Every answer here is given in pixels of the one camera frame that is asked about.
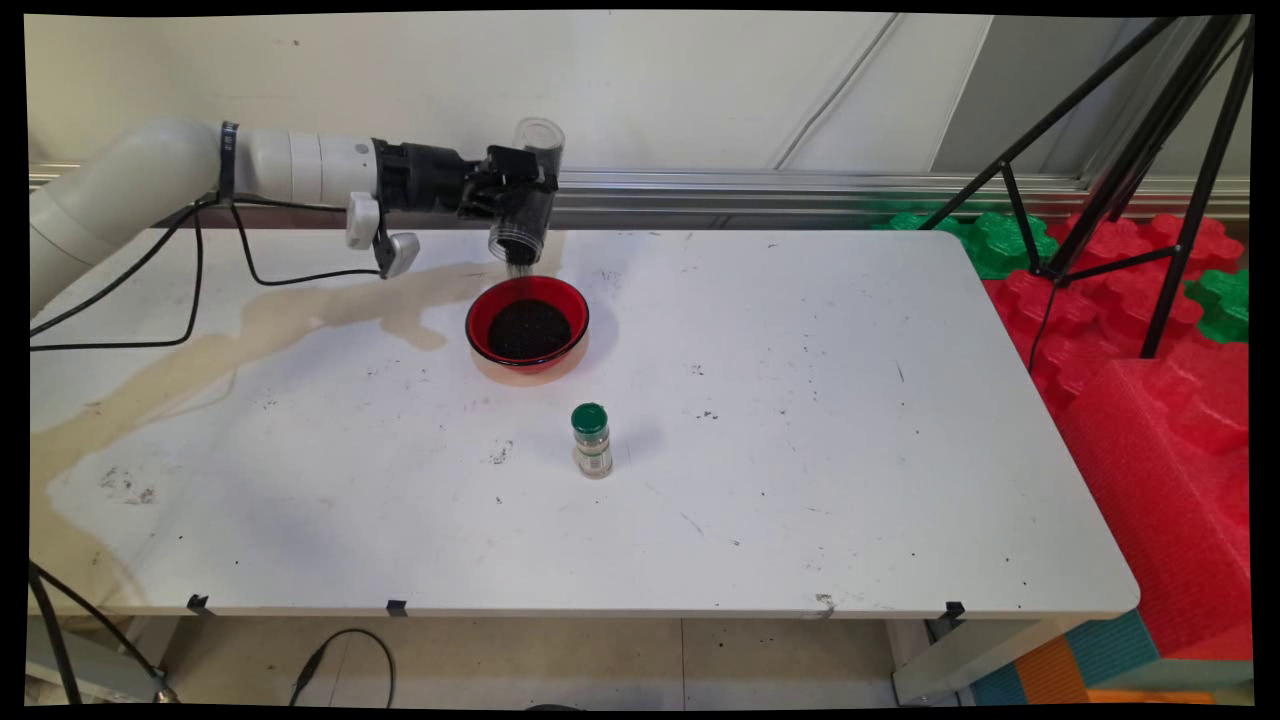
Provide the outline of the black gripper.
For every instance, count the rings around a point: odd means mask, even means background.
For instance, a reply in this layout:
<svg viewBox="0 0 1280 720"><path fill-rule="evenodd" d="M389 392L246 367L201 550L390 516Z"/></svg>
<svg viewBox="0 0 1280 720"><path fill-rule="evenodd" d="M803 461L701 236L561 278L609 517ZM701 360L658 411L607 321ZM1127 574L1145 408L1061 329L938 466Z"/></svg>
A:
<svg viewBox="0 0 1280 720"><path fill-rule="evenodd" d="M488 146L474 169L452 149L384 140L372 147L383 211L457 213L460 219L497 222L506 214L507 196L559 190L558 176L529 150ZM463 195L468 176L470 193Z"/></svg>

